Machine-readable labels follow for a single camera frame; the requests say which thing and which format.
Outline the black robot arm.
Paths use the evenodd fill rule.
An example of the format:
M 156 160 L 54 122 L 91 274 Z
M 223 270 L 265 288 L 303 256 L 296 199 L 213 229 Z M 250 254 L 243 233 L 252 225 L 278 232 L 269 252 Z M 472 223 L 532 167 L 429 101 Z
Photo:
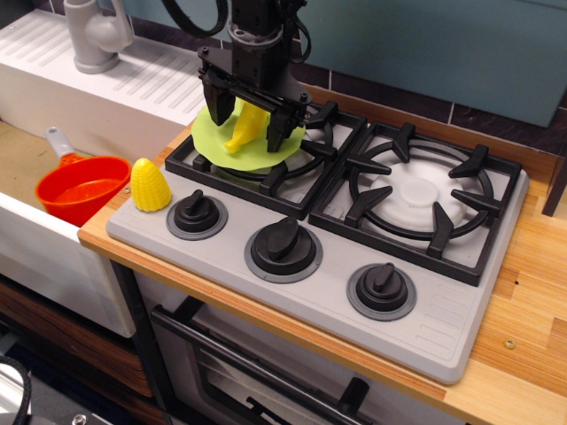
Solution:
M 238 98 L 270 114 L 267 151 L 280 150 L 307 118 L 312 97 L 291 75 L 297 11 L 303 1 L 233 1 L 230 50 L 201 48 L 199 71 L 214 124 L 222 125 Z

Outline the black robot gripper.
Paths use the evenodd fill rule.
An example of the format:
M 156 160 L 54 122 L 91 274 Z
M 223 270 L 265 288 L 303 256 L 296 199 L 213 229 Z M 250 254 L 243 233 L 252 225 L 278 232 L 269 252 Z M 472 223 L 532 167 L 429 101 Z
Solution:
M 309 94 L 291 75 L 290 65 L 303 62 L 294 42 L 297 26 L 274 26 L 261 35 L 243 26 L 230 26 L 230 50 L 202 47 L 199 78 L 213 123 L 224 124 L 238 98 L 270 113 L 267 152 L 275 153 L 296 125 L 307 119 Z

